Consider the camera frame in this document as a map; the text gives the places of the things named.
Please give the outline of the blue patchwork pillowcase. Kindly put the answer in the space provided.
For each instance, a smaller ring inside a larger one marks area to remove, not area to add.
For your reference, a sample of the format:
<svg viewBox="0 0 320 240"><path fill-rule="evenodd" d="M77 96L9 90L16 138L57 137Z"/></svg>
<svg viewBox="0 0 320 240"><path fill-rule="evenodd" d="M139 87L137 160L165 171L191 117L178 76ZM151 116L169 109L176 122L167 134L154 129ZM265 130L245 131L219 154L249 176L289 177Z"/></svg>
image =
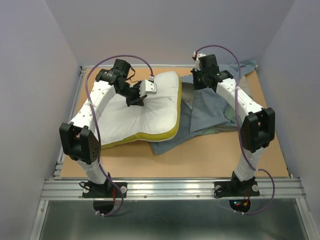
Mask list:
<svg viewBox="0 0 320 240"><path fill-rule="evenodd" d="M235 110L223 97L210 88L196 90L191 74L180 79L179 128L172 139L150 143L155 155L161 155L193 137L237 130Z"/></svg>

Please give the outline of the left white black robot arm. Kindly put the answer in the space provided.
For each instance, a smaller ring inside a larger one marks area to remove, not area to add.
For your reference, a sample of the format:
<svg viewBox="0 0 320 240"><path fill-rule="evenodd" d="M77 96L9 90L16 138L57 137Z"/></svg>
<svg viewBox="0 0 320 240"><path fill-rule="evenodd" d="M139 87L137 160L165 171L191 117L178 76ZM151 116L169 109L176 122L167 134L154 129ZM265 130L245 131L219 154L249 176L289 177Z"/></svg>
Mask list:
<svg viewBox="0 0 320 240"><path fill-rule="evenodd" d="M144 105L141 81L128 83L134 68L124 55L113 57L110 69L102 69L95 77L92 90L85 87L87 99L78 113L68 123L59 127L63 153L76 161L85 171L88 181L80 183L83 194L106 197L114 192L111 175L101 163L102 140L98 120L115 95L125 97L127 107Z"/></svg>

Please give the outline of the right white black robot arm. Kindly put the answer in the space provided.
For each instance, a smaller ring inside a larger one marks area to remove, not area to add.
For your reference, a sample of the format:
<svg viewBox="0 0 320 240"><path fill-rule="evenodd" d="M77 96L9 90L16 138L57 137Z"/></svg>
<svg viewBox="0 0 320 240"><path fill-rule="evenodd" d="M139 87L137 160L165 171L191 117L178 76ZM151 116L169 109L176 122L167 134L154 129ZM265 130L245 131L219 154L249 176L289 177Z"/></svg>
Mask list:
<svg viewBox="0 0 320 240"><path fill-rule="evenodd" d="M214 54L194 53L191 70L195 89L210 88L235 110L241 155L229 181L215 182L214 197L258 196L258 162L275 138L275 112L256 103L227 70L220 70Z"/></svg>

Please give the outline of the white pillow yellow edge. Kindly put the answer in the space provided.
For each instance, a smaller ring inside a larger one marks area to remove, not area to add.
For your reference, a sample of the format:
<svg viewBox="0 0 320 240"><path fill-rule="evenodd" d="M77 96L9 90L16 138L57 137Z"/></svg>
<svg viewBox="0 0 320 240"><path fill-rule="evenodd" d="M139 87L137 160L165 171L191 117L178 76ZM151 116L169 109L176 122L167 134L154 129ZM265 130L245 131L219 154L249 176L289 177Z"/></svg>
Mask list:
<svg viewBox="0 0 320 240"><path fill-rule="evenodd" d="M162 142L178 132L182 101L182 82L175 71L155 76L157 93L146 97L143 106L127 106L123 96L115 95L98 120L102 148L138 140Z"/></svg>

